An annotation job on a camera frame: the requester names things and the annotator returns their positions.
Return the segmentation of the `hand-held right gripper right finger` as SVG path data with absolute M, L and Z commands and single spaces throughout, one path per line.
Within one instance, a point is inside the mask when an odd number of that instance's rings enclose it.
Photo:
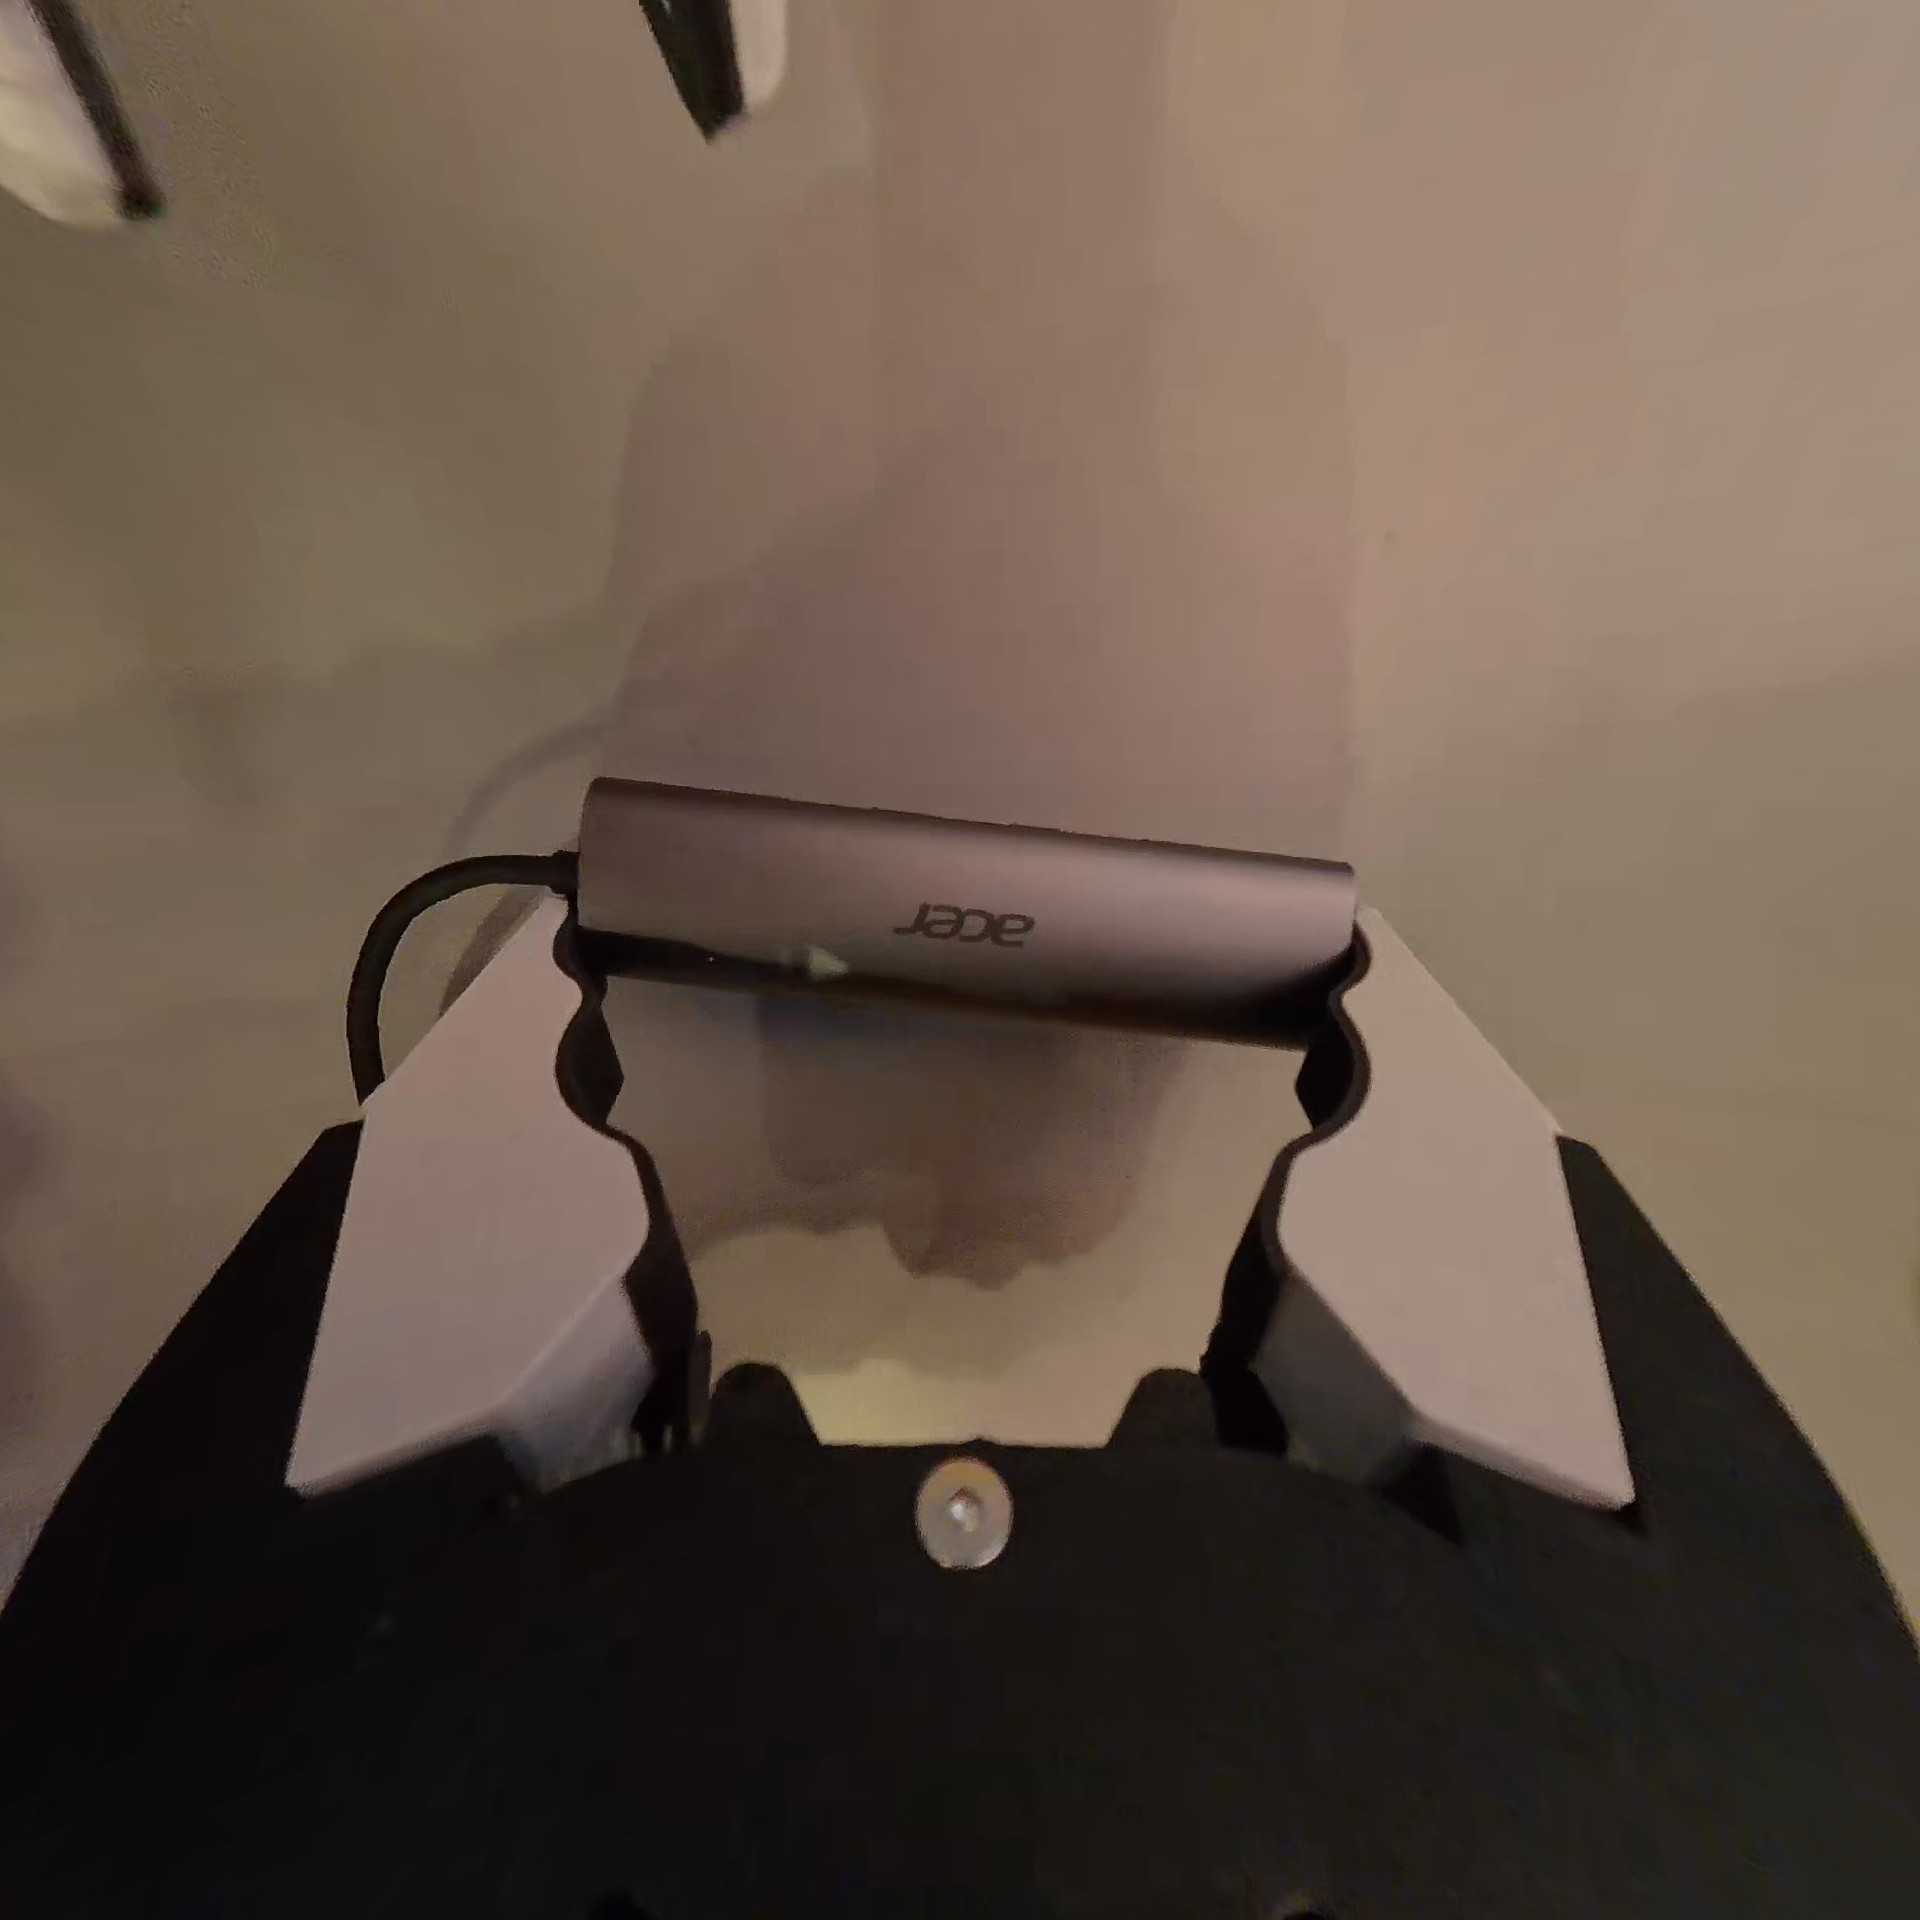
M 1632 1506 L 1557 1120 L 1373 907 L 1294 1090 L 1202 1355 L 1223 1435 L 1375 1490 L 1448 1456 Z

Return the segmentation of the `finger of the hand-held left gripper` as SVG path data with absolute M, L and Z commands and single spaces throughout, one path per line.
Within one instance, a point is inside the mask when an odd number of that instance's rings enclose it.
M 68 228 L 146 225 L 165 212 L 124 98 L 68 3 L 3 4 L 3 190 Z
M 706 142 L 776 96 L 789 53 L 786 3 L 637 3 L 637 9 Z

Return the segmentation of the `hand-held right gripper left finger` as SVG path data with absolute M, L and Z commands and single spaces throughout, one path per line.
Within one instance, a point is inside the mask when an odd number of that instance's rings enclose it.
M 684 1449 L 706 1334 L 606 986 L 541 902 L 367 1096 L 285 1481 L 493 1443 L 538 1489 Z

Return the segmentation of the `dark grey usb hub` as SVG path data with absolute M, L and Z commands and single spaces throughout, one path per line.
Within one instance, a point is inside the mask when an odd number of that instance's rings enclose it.
M 599 778 L 595 962 L 730 993 L 1286 1042 L 1358 952 L 1338 861 Z

